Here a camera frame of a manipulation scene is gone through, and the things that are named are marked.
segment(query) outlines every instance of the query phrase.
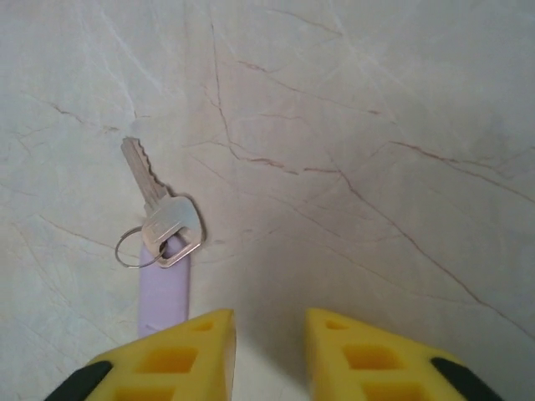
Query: marble surface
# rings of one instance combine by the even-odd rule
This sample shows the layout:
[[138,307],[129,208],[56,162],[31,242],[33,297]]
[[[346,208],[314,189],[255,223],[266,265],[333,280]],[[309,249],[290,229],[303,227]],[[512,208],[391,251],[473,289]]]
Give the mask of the marble surface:
[[532,399],[532,0],[6,0],[0,30],[2,400],[135,338],[126,135],[206,221],[191,315],[236,310],[235,400],[308,398],[310,306]]

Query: key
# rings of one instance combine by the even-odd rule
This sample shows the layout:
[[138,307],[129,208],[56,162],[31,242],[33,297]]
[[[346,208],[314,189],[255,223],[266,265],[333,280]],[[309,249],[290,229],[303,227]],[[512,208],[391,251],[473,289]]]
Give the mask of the key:
[[189,255],[204,241],[201,219],[191,199],[171,196],[166,186],[155,178],[140,140],[124,138],[120,148],[145,200],[147,219],[141,228],[141,236],[149,252],[158,257],[171,236],[187,231],[186,237],[181,235],[187,242],[181,251],[169,257],[160,256],[156,260],[161,267],[167,268]]

